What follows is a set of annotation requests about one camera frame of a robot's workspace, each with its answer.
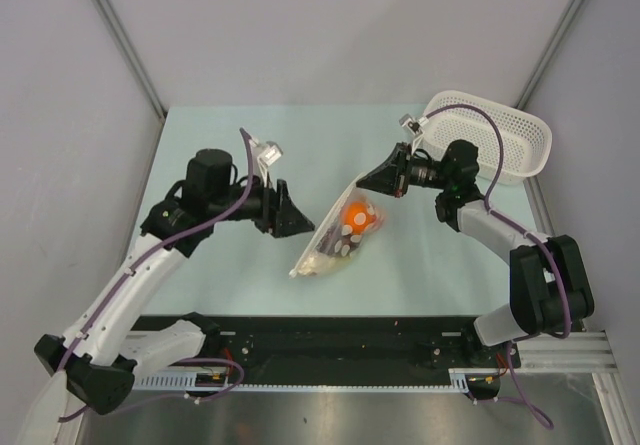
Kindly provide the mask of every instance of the metal floor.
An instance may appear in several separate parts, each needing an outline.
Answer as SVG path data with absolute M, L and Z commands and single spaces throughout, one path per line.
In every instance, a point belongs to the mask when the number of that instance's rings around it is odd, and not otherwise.
M 542 428 L 521 406 L 473 406 L 462 395 L 239 392 L 194 406 L 170 399 L 111 417 L 91 415 L 80 443 L 154 445 L 611 444 L 589 374 L 521 376 L 554 420 Z M 515 396 L 509 379 L 501 392 Z M 136 392 L 130 403 L 147 398 Z

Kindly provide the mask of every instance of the table surface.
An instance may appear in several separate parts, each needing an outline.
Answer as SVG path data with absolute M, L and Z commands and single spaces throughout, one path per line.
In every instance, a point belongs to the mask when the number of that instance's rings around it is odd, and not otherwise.
M 289 184 L 294 203 L 318 226 L 347 185 L 405 141 L 398 119 L 424 105 L 174 107 L 167 118 L 137 227 L 150 207 L 184 178 L 202 148 L 246 159 L 239 127 L 276 141 L 284 151 L 272 178 Z M 481 189 L 488 181 L 479 180 Z M 363 241 L 347 267 L 323 277 L 289 278 L 311 233 L 285 239 L 260 234 L 251 222 L 227 222 L 148 304 L 145 314 L 261 316 L 480 315 L 508 300 L 508 268 L 470 237 L 438 222 L 435 190 L 402 199 L 371 194 L 387 221 Z M 531 228 L 523 185 L 498 186 L 492 203 Z
M 158 400 L 128 413 L 88 414 L 80 443 L 118 445 L 610 445 L 590 374 L 522 375 L 529 399 L 556 428 L 525 407 L 474 407 L 462 394 L 415 392 L 242 392 L 194 407 Z M 501 394 L 517 396 L 511 380 Z M 151 398 L 133 392 L 131 403 Z

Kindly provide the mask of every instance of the cable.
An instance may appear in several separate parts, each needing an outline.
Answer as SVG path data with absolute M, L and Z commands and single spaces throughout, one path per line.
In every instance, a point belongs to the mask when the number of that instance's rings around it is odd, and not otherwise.
M 491 208 L 491 205 L 489 204 L 489 197 L 493 193 L 493 189 L 495 188 L 496 184 L 498 183 L 498 179 L 500 178 L 500 173 L 502 173 L 502 167 L 504 165 L 504 143 L 502 141 L 502 135 L 500 134 L 500 129 L 496 125 L 496 122 L 493 121 L 493 119 L 489 116 L 489 114 L 487 114 L 487 112 L 485 112 L 481 108 L 475 107 L 473 105 L 467 105 L 466 103 L 455 103 L 453 105 L 445 105 L 444 107 L 437 108 L 437 109 L 433 110 L 432 112 L 427 113 L 425 115 L 425 117 L 427 119 L 430 119 L 431 117 L 433 117 L 433 116 L 435 116 L 435 115 L 437 115 L 439 113 L 446 112 L 447 110 L 453 110 L 453 109 L 456 109 L 456 108 L 464 108 L 464 109 L 471 110 L 472 112 L 476 112 L 477 114 L 481 115 L 487 122 L 489 122 L 489 125 L 491 125 L 491 128 L 493 128 L 493 131 L 496 134 L 496 138 L 498 139 L 498 150 L 499 150 L 498 167 L 496 169 L 496 174 L 493 177 L 493 180 L 491 180 L 491 183 L 489 184 L 489 188 L 487 189 L 487 193 L 484 196 L 484 206 L 487 209 L 487 211 L 489 211 L 489 209 Z
M 247 181 L 248 178 L 249 178 L 248 175 L 245 175 L 244 177 L 240 177 L 240 179 L 235 183 L 235 185 L 242 185 L 244 182 Z M 259 185 L 260 177 L 258 177 L 257 175 L 254 175 L 252 178 L 252 181 L 254 185 Z
M 251 140 L 251 135 L 249 135 L 244 128 L 240 129 L 240 134 L 242 135 L 244 146 L 247 152 L 247 162 L 248 162 L 248 168 L 249 168 L 248 176 L 252 176 L 253 160 L 251 158 L 251 144 L 249 143 L 249 141 Z M 202 230 L 206 230 L 207 228 L 210 228 L 216 223 L 221 222 L 222 220 L 227 218 L 233 212 L 238 210 L 242 206 L 242 204 L 247 200 L 247 198 L 249 197 L 249 193 L 251 192 L 252 185 L 253 185 L 253 181 L 247 182 L 247 186 L 244 188 L 244 191 L 240 196 L 240 198 L 238 198 L 238 200 L 236 200 L 236 202 L 233 205 L 231 205 L 227 210 L 222 212 L 220 215 L 212 218 L 211 220 L 207 220 L 206 222 L 201 223 L 200 225 L 196 225 L 195 227 L 192 227 L 188 230 L 184 230 L 183 232 L 176 233 L 175 235 L 169 238 L 166 238 L 160 243 L 157 243 L 156 245 L 151 247 L 149 250 L 144 252 L 135 262 L 133 262 L 133 264 L 129 267 L 129 270 L 131 270 L 132 272 L 135 272 L 138 269 L 138 267 L 140 267 L 140 265 L 142 265 L 149 257 L 151 257 L 158 250 L 168 245 L 171 245 L 177 242 L 178 240 L 189 237 L 195 233 L 201 232 Z M 87 332 L 91 329 L 91 327 L 96 322 L 100 314 L 102 314 L 104 309 L 107 308 L 107 305 L 109 305 L 109 302 L 111 302 L 113 297 L 118 293 L 120 288 L 122 288 L 122 286 L 126 283 L 129 277 L 130 277 L 129 274 L 123 273 L 122 276 L 118 279 L 118 281 L 113 285 L 113 287 L 111 287 L 111 290 L 109 290 L 109 293 L 107 293 L 107 295 L 104 297 L 102 302 L 100 302 L 100 304 L 96 307 L 96 309 L 93 311 L 91 316 L 87 319 L 85 324 L 80 329 L 80 332 L 78 333 L 79 336 L 74 338 L 73 341 L 71 342 L 71 345 L 69 345 L 69 348 L 62 356 L 62 359 L 60 360 L 60 363 L 58 364 L 58 368 L 56 369 L 56 371 L 64 370 L 64 367 L 67 365 L 67 362 L 69 361 L 69 358 L 71 357 L 75 349 L 78 347 L 78 345 L 80 345 L 80 342 L 84 339 Z
M 224 353 L 224 355 L 227 357 L 227 360 L 233 360 L 233 355 L 231 355 L 231 351 L 229 350 L 229 348 L 224 347 L 222 349 L 222 353 Z M 227 377 L 231 376 L 231 368 L 227 367 Z
M 429 164 L 431 164 L 433 162 L 433 157 L 431 155 L 429 155 L 429 152 L 427 152 L 424 148 L 417 149 L 414 152 L 414 155 L 417 155 L 418 157 L 424 158 Z
M 478 107 L 475 107 L 473 105 L 467 105 L 464 103 L 446 105 L 444 107 L 440 107 L 436 110 L 433 110 L 432 112 L 429 112 L 425 116 L 427 119 L 430 119 L 431 117 L 439 113 L 445 112 L 447 110 L 458 109 L 458 108 L 471 110 L 481 115 L 487 122 L 489 122 L 489 125 L 491 125 L 491 128 L 493 128 L 493 131 L 496 134 L 496 139 L 498 140 L 498 149 L 499 149 L 498 166 L 496 169 L 496 174 L 491 180 L 491 183 L 489 184 L 489 188 L 487 189 L 487 193 L 484 196 L 484 207 L 487 210 L 487 213 L 489 213 L 490 215 L 493 215 L 501 222 L 510 226 L 517 232 L 521 233 L 525 238 L 528 238 L 535 245 L 537 245 L 538 248 L 542 251 L 543 255 L 545 256 L 545 259 L 547 260 L 547 262 L 549 263 L 549 266 L 551 267 L 551 271 L 556 280 L 556 285 L 558 286 L 558 294 L 560 296 L 560 301 L 562 302 L 562 312 L 563 312 L 563 321 L 564 321 L 563 332 L 561 334 L 550 333 L 550 335 L 555 338 L 567 338 L 571 333 L 571 310 L 569 309 L 569 301 L 567 299 L 567 292 L 564 289 L 564 282 L 562 280 L 562 276 L 560 275 L 560 270 L 558 269 L 558 265 L 555 262 L 555 259 L 553 258 L 553 255 L 551 254 L 549 249 L 546 247 L 546 245 L 542 243 L 542 241 L 538 237 L 536 237 L 533 233 L 531 233 L 531 231 L 527 230 L 519 223 L 511 220 L 509 217 L 507 217 L 506 215 L 503 215 L 499 211 L 494 210 L 491 207 L 491 202 L 489 201 L 489 197 L 491 196 L 491 193 L 493 193 L 493 190 L 498 183 L 498 179 L 500 178 L 500 173 L 502 173 L 502 168 L 504 165 L 504 142 L 502 141 L 502 135 L 500 134 L 500 129 L 498 128 L 496 123 L 493 121 L 493 119 L 489 116 L 489 114 L 487 114 L 484 110 Z M 531 336 L 522 337 L 521 340 L 526 340 L 528 338 L 532 338 L 532 337 Z M 513 348 L 513 342 L 507 343 L 507 350 L 506 350 L 507 365 L 509 367 L 509 371 L 511 372 L 511 379 L 513 380 L 513 384 L 515 385 L 516 390 L 520 395 L 520 398 L 500 397 L 490 401 L 492 402 L 502 401 L 502 402 L 523 404 L 529 409 L 529 411 L 534 416 L 534 418 L 538 422 L 540 422 L 540 424 L 544 428 L 546 428 L 547 430 L 553 430 L 554 424 L 551 418 L 549 418 L 549 416 L 546 413 L 544 413 L 541 409 L 539 409 L 529 401 L 526 394 L 524 393 L 524 390 L 520 386 L 520 382 L 516 377 L 516 372 L 515 372 L 515 369 L 513 368 L 513 362 L 511 360 L 512 348 Z
M 148 405 L 149 403 L 157 402 L 159 400 L 164 400 L 164 399 L 167 399 L 167 398 L 192 399 L 192 401 L 194 402 L 195 405 L 199 405 L 200 403 L 203 403 L 203 402 L 211 402 L 213 400 L 217 400 L 218 398 L 224 397 L 226 394 L 231 392 L 231 390 L 233 390 L 238 385 L 240 385 L 244 380 L 244 376 L 245 376 L 244 369 L 242 368 L 242 366 L 238 362 L 235 362 L 233 360 L 226 360 L 224 358 L 188 358 L 186 360 L 181 360 L 180 362 L 178 362 L 178 364 L 180 364 L 180 365 L 197 364 L 197 363 L 211 363 L 211 364 L 216 364 L 216 365 L 226 365 L 227 367 L 233 367 L 236 370 L 238 370 L 238 372 L 240 373 L 240 377 L 238 378 L 238 380 L 233 382 L 228 387 L 223 388 L 219 392 L 216 392 L 215 394 L 209 395 L 207 397 L 195 397 L 194 398 L 194 397 L 189 396 L 189 394 L 187 392 L 185 392 L 184 394 L 164 393 L 162 395 L 156 395 L 154 397 L 150 397 L 150 398 L 147 398 L 145 400 L 141 400 L 141 401 L 133 403 L 131 405 L 127 405 L 126 407 L 120 407 L 120 408 L 114 410 L 113 412 L 111 412 L 109 415 L 118 415 L 120 413 L 130 412 L 131 410 L 135 410 L 136 408 L 140 408 L 140 407 L 142 407 L 144 405 Z M 88 409 L 89 409 L 89 407 L 87 405 L 85 405 L 84 407 L 82 407 L 81 409 L 77 410 L 76 412 L 73 412 L 71 415 L 67 415 L 66 417 L 60 417 L 58 419 L 58 422 L 59 423 L 68 423 L 68 422 L 78 418 L 80 415 L 82 415 Z
M 523 234 L 524 237 L 528 238 L 533 243 L 535 243 L 540 249 L 540 251 L 542 251 L 545 259 L 547 260 L 547 262 L 549 263 L 549 266 L 551 267 L 551 271 L 556 280 L 556 285 L 558 286 L 558 294 L 560 296 L 560 302 L 562 303 L 562 313 L 563 313 L 563 319 L 564 319 L 563 320 L 564 328 L 562 333 L 555 334 L 551 332 L 549 333 L 549 335 L 555 338 L 567 338 L 571 333 L 571 310 L 569 309 L 569 300 L 567 298 L 567 292 L 564 289 L 564 281 L 562 280 L 562 276 L 560 275 L 560 270 L 558 268 L 558 265 L 556 264 L 555 259 L 553 258 L 553 255 L 551 254 L 549 249 L 546 247 L 546 245 L 544 245 L 538 237 L 536 237 L 533 233 L 531 233 L 529 230 L 524 228 L 519 223 L 511 220 L 506 215 L 503 215 L 499 211 L 494 210 L 491 207 L 491 202 L 489 201 L 489 198 L 493 193 L 495 186 L 498 184 L 498 179 L 500 178 L 500 174 L 502 173 L 502 168 L 504 166 L 504 142 L 502 140 L 500 129 L 498 128 L 496 123 L 493 121 L 493 119 L 489 116 L 487 112 L 485 112 L 481 108 L 478 108 L 474 105 L 467 105 L 465 103 L 456 103 L 453 105 L 446 105 L 444 107 L 437 108 L 436 110 L 433 110 L 432 112 L 427 113 L 425 117 L 427 119 L 430 119 L 439 113 L 446 112 L 447 110 L 458 109 L 458 108 L 471 110 L 472 112 L 476 112 L 477 114 L 481 115 L 487 122 L 489 122 L 489 125 L 491 125 L 491 128 L 493 128 L 493 131 L 496 134 L 496 138 L 498 140 L 498 150 L 499 150 L 498 167 L 496 169 L 496 174 L 494 175 L 493 179 L 491 180 L 491 183 L 489 184 L 487 193 L 484 196 L 484 207 L 489 214 L 493 215 L 501 222 L 509 225 L 511 228 L 515 229 L 517 232 Z
M 507 365 L 507 362 L 505 362 L 504 358 L 502 358 L 502 355 L 500 355 L 499 353 L 496 353 L 496 359 L 498 361 L 498 366 L 503 369 L 498 377 L 504 377 L 509 371 L 509 366 Z
M 235 163 L 231 164 L 231 170 L 233 170 L 233 180 L 231 180 L 231 184 L 235 185 L 238 181 L 238 167 L 236 167 Z

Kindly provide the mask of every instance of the mesh basket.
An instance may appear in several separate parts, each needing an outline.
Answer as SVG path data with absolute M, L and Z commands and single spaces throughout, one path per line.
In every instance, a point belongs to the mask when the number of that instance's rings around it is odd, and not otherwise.
M 468 93 L 449 90 L 437 94 L 424 114 L 446 105 L 474 105 L 496 122 L 504 142 L 504 166 L 500 183 L 515 185 L 537 175 L 547 163 L 551 150 L 551 130 L 537 117 Z M 492 179 L 498 166 L 499 150 L 495 132 L 484 118 L 472 110 L 453 109 L 431 118 L 424 127 L 424 149 L 440 160 L 449 144 L 464 139 L 478 147 L 480 176 Z

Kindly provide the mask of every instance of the light blue table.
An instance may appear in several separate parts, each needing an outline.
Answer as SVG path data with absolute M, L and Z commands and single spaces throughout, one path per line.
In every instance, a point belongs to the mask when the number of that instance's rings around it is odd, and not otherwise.
M 201 148 L 222 148 L 246 173 L 242 126 L 276 141 L 284 156 L 273 178 L 284 178 L 294 203 L 319 225 L 360 172 L 406 140 L 398 119 L 424 105 L 177 107 L 169 112 L 142 200 L 150 207 L 184 177 Z M 488 182 L 480 180 L 481 189 Z M 387 210 L 384 227 L 348 267 L 326 277 L 288 277 L 312 234 L 261 235 L 251 222 L 216 226 L 192 258 L 147 306 L 146 314 L 434 316 L 479 315 L 506 303 L 507 266 L 473 239 L 436 219 L 434 190 L 410 189 L 403 199 L 372 194 Z M 522 185 L 498 186 L 492 202 L 534 227 Z

